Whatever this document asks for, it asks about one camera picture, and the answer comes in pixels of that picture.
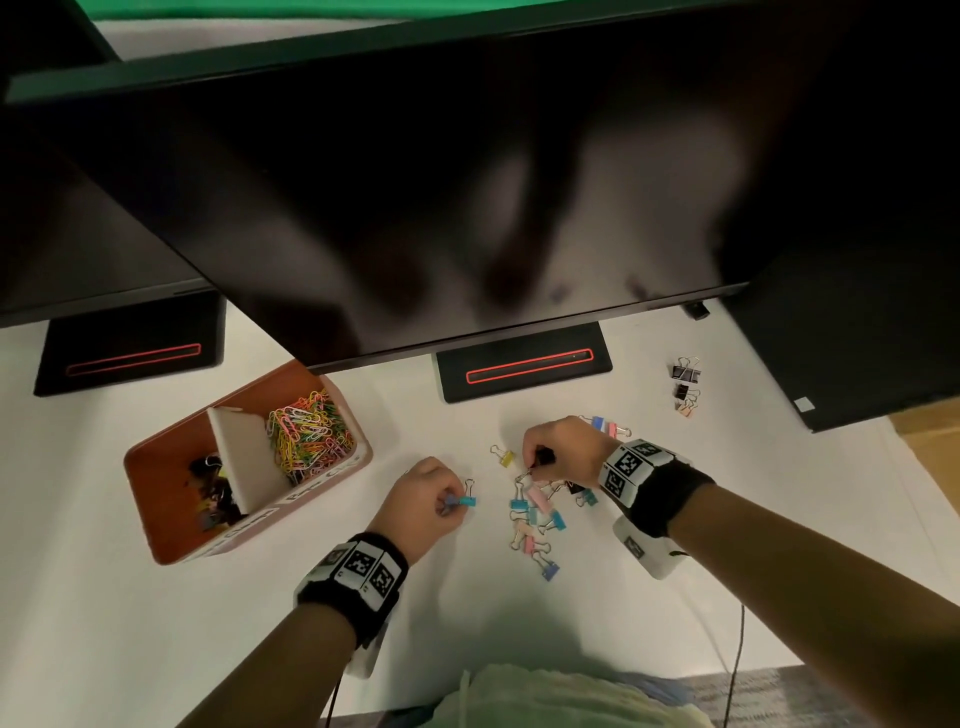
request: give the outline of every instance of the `desk surface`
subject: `desk surface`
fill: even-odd
[[[478,507],[412,572],[371,680],[337,713],[398,707],[494,661],[681,676],[722,671],[738,604],[697,564],[650,578],[611,534],[613,512],[561,501],[550,584],[509,548],[509,475],[491,444],[599,414],[675,449],[718,482],[960,601],[960,519],[886,420],[811,435],[722,307],[603,324],[613,371],[456,405],[430,356],[332,376],[372,463],[225,555],[153,563],[126,450],[288,359],[231,308],[218,368],[47,400],[31,395],[44,325],[0,330],[0,726],[169,727],[287,613],[326,550],[366,525],[396,477],[435,454],[477,482]],[[673,410],[667,363],[703,358],[701,406]],[[741,667],[796,664],[747,619]]]

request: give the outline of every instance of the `person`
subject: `person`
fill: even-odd
[[[543,449],[553,451],[549,465],[538,465]],[[619,441],[567,417],[527,430],[522,457],[535,480],[565,479],[600,488],[602,473],[610,463],[615,465],[618,452],[630,454]],[[661,479],[659,493],[647,492],[648,483],[656,480],[650,477],[641,484],[633,507],[618,502],[632,521],[651,535],[663,528],[798,657],[880,725],[960,725],[960,607],[725,490],[688,465],[678,461],[675,466],[686,475]],[[363,561],[362,549],[380,554],[377,563],[390,569],[395,562],[412,568],[463,522],[466,508],[446,504],[451,494],[462,496],[463,485],[436,458],[421,460],[405,473],[365,532],[373,545],[358,534],[334,549],[311,572],[318,580],[308,577],[301,592],[320,585],[315,598],[302,598],[180,728],[315,726],[355,648],[382,624],[382,619],[371,623],[358,617],[366,609],[363,605],[324,596],[332,582],[320,576],[331,570],[350,576],[341,566],[351,559]],[[637,507],[642,516],[637,516]],[[661,526],[652,515],[658,509],[665,518]],[[344,551],[351,554],[346,561]],[[379,582],[390,581],[390,574],[371,573],[369,581],[376,582],[378,575]],[[359,594],[346,587],[341,591]],[[373,604],[381,596],[368,595]],[[385,603],[390,597],[396,597],[396,589]],[[710,726],[703,713],[671,704],[670,696],[656,686],[638,689],[509,666],[488,667],[471,682],[462,681],[427,722],[417,724]]]

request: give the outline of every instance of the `gray carpet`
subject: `gray carpet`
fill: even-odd
[[[726,673],[690,677],[682,681],[693,691],[694,702],[723,724],[730,676]],[[331,728],[375,728],[380,713],[336,717]],[[821,683],[807,667],[779,667],[739,672],[730,713],[729,728],[867,728],[874,724],[832,689]]]

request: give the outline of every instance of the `black monitor base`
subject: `black monitor base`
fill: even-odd
[[[438,352],[437,368],[453,403],[603,374],[613,364],[594,323]]]
[[[53,319],[36,373],[38,397],[213,367],[224,357],[216,291]]]

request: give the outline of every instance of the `red rectangle outline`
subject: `red rectangle outline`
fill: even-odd
[[[527,370],[526,372],[513,372],[512,374],[508,374],[508,375],[491,376],[486,379],[480,379],[479,381],[470,381],[470,375],[479,374],[481,372],[492,372],[495,369],[504,369],[505,367],[515,367],[518,364],[530,364],[535,361],[545,361],[548,359],[556,359],[560,356],[570,356],[572,353],[581,353],[581,352],[587,352],[589,354],[589,358],[578,359],[577,361],[567,361],[563,364],[550,364],[549,366],[538,367],[537,369],[530,369],[530,370]],[[534,372],[543,372],[543,371],[546,371],[547,369],[559,369],[560,367],[571,367],[574,364],[586,364],[587,362],[590,362],[590,361],[593,361],[593,349],[577,349],[572,352],[552,353],[552,354],[549,354],[548,356],[538,356],[534,359],[524,359],[523,361],[512,361],[509,364],[497,364],[495,367],[486,367],[484,369],[471,369],[466,374],[467,384],[483,384],[488,381],[497,381],[498,379],[506,379],[509,376],[531,375]]]
[[[121,356],[111,356],[107,359],[94,359],[93,361],[82,361],[77,364],[71,364],[66,368],[67,376],[84,376],[84,375],[96,375],[102,372],[113,372],[117,369],[129,369],[130,367],[142,367],[147,364],[158,364],[161,361],[173,361],[174,359],[186,359],[190,356],[200,356],[200,352],[203,350],[203,347],[200,344],[184,344],[179,347],[168,347],[167,349],[154,349],[150,352],[136,352],[136,353],[125,353]],[[89,372],[71,372],[72,369],[77,369],[79,367],[87,367],[90,364],[107,364],[111,361],[123,361],[124,359],[132,359],[135,356],[150,356],[151,354],[171,354],[172,352],[184,352],[187,353],[178,353],[172,354],[169,356],[162,356],[159,359],[147,359],[146,361],[136,361],[133,364],[115,364],[110,367],[102,367],[98,369],[91,370]]]

